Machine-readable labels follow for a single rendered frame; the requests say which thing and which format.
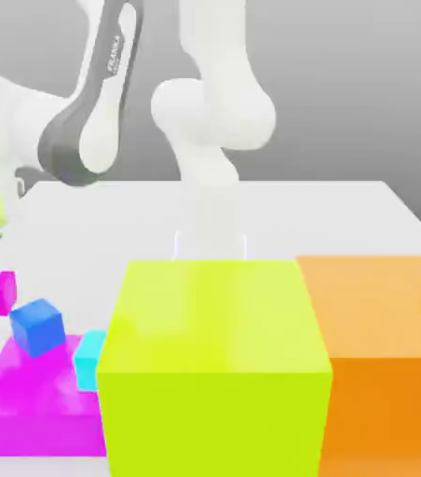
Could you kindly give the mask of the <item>small cyan cube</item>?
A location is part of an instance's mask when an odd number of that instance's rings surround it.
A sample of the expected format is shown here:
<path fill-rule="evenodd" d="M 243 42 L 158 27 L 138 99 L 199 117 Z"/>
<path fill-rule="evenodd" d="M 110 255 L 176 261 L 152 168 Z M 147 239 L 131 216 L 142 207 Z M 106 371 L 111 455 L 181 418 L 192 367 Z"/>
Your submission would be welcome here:
<path fill-rule="evenodd" d="M 87 331 L 74 354 L 77 387 L 82 391 L 97 391 L 97 367 L 102 354 L 107 332 Z"/>

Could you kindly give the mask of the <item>small blue cube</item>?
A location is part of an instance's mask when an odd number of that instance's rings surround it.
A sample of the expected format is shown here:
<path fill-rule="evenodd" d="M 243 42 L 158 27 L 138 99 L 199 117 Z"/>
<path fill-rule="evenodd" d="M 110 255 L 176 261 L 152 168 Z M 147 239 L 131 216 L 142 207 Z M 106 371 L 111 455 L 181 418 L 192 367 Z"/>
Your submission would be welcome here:
<path fill-rule="evenodd" d="M 9 314 L 16 344 L 37 358 L 66 341 L 62 314 L 46 299 L 37 299 Z"/>

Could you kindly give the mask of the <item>large orange box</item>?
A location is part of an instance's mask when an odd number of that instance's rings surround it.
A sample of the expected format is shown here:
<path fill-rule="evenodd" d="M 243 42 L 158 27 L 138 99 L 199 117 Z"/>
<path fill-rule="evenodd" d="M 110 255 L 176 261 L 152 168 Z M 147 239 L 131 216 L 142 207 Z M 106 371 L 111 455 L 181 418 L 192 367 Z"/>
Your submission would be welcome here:
<path fill-rule="evenodd" d="M 319 477 L 421 477 L 421 255 L 299 265 L 333 366 Z"/>

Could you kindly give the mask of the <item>large yellow-green box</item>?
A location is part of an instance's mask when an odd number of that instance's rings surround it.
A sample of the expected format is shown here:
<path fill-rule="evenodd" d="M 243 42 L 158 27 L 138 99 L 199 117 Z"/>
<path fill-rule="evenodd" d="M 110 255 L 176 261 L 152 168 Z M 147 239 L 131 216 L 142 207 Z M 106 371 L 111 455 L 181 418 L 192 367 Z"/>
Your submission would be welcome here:
<path fill-rule="evenodd" d="M 298 263 L 132 261 L 97 369 L 110 477 L 318 477 L 333 368 Z"/>

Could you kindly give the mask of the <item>large magenta box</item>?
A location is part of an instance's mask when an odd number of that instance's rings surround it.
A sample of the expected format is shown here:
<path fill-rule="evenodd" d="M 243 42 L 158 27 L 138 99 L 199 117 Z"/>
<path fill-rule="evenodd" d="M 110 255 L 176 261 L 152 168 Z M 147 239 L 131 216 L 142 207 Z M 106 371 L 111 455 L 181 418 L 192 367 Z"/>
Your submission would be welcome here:
<path fill-rule="evenodd" d="M 76 384 L 82 337 L 38 358 L 8 338 L 0 351 L 0 457 L 105 457 L 98 394 Z"/>

